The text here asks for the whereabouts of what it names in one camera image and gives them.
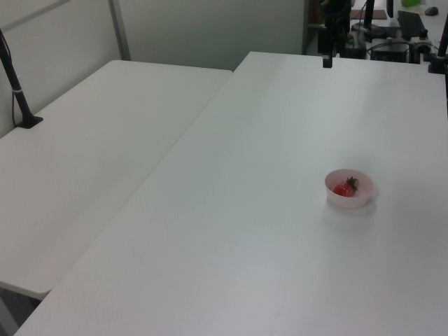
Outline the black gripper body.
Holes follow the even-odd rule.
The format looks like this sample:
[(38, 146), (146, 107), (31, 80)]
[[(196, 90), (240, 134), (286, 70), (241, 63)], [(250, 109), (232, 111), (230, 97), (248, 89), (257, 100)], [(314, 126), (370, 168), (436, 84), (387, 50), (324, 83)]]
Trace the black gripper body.
[(331, 54), (334, 48), (339, 50), (340, 57), (349, 56), (349, 31), (345, 28), (323, 27), (318, 30), (318, 53)]

